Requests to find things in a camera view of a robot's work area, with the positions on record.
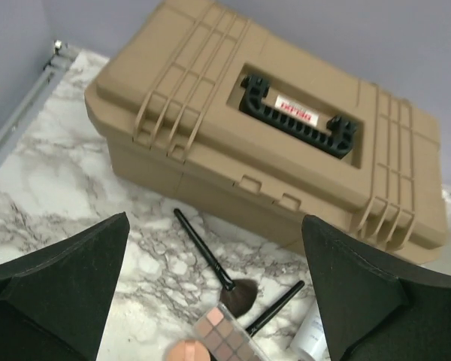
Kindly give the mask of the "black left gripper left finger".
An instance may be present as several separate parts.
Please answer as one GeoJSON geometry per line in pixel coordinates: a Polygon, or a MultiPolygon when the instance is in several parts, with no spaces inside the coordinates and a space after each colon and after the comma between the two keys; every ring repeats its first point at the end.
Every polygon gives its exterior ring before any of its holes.
{"type": "Polygon", "coordinates": [[[95,360],[129,236],[125,213],[0,265],[0,360],[95,360]]]}

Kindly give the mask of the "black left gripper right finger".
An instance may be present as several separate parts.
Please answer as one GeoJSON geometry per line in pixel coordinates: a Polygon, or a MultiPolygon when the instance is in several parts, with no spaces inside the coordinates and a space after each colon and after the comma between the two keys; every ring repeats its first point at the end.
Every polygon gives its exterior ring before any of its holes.
{"type": "Polygon", "coordinates": [[[451,276],[312,215],[301,226],[332,360],[451,360],[451,276]]]}

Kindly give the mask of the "thin black makeup brush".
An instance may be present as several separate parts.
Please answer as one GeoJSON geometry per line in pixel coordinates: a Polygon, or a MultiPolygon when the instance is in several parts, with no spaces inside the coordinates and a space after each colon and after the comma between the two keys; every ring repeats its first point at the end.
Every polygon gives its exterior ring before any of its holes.
{"type": "Polygon", "coordinates": [[[294,284],[273,305],[260,314],[259,317],[245,329],[245,332],[251,337],[257,334],[289,303],[289,301],[304,287],[304,285],[304,281],[298,281],[294,284]]]}

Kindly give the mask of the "black fluffy powder brush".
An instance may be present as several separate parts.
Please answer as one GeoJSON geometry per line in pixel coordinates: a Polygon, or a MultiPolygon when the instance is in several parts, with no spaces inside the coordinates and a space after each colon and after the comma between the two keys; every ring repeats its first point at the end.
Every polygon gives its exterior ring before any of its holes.
{"type": "Polygon", "coordinates": [[[183,212],[179,208],[175,208],[174,215],[221,283],[222,290],[219,295],[221,303],[227,307],[234,317],[245,315],[256,301],[259,292],[257,282],[246,278],[231,278],[201,236],[186,219],[183,212]]]}

